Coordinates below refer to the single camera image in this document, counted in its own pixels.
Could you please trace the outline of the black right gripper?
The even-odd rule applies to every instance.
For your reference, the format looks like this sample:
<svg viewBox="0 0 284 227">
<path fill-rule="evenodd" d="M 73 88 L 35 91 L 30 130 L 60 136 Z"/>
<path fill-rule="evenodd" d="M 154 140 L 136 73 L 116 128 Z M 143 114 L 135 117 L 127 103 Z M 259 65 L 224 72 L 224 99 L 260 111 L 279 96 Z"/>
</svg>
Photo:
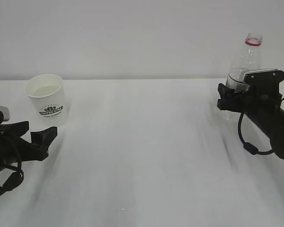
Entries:
<svg viewBox="0 0 284 227">
<path fill-rule="evenodd" d="M 217 101 L 217 107 L 222 111 L 241 113 L 245 108 L 254 106 L 279 106 L 282 95 L 268 94 L 259 88 L 249 87 L 247 91 L 235 93 L 234 89 L 219 83 L 218 93 L 220 99 Z"/>
</svg>

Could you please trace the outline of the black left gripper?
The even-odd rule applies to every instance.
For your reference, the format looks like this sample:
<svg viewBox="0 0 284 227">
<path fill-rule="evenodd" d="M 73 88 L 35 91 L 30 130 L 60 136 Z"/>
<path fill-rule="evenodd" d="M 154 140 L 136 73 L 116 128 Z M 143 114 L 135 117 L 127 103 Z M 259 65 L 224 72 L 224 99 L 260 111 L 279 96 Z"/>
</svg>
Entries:
<svg viewBox="0 0 284 227">
<path fill-rule="evenodd" d="M 43 161 L 48 149 L 58 135 L 57 127 L 30 132 L 31 142 L 22 139 L 29 130 L 29 121 L 2 124 L 0 113 L 0 166 L 19 161 Z"/>
</svg>

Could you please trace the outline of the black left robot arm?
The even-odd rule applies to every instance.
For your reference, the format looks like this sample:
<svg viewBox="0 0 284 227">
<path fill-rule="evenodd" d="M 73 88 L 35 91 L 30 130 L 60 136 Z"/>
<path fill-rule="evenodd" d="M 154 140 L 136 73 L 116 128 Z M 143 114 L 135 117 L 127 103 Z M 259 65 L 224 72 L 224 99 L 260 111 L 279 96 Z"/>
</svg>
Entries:
<svg viewBox="0 0 284 227">
<path fill-rule="evenodd" d="M 0 171 L 7 165 L 27 161 L 43 161 L 48 157 L 48 149 L 57 137 L 57 127 L 30 132 L 31 142 L 22 138 L 29 130 L 29 122 L 2 124 L 0 113 Z"/>
</svg>

